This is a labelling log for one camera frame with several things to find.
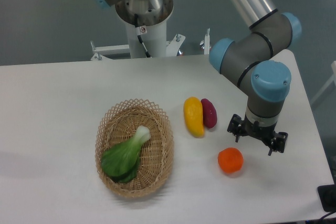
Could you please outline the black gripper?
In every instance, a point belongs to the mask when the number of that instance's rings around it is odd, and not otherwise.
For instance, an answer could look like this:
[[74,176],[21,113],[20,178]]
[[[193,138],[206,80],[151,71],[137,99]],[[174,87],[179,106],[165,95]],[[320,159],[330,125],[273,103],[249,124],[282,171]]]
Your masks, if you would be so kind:
[[271,156],[273,152],[284,153],[288,138],[288,133],[286,132],[274,132],[275,126],[276,123],[262,126],[260,121],[250,120],[247,114],[245,114],[244,120],[239,115],[233,114],[227,132],[235,136],[236,143],[238,143],[241,136],[250,136],[262,141],[269,147],[268,156]]

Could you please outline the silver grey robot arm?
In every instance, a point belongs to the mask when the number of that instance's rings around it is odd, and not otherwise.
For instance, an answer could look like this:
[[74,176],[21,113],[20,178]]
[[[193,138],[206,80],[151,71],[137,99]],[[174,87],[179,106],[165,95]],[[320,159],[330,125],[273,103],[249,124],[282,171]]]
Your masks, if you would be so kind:
[[[96,0],[114,6],[127,28],[132,58],[167,57],[172,46],[166,41],[166,21],[173,0]],[[276,132],[284,101],[290,90],[291,73],[273,57],[301,35],[301,23],[291,13],[279,13],[271,0],[232,0],[250,29],[235,42],[224,38],[209,52],[211,65],[247,95],[245,116],[233,115],[228,132],[236,138],[250,136],[262,141],[271,153],[283,153],[288,138]]]

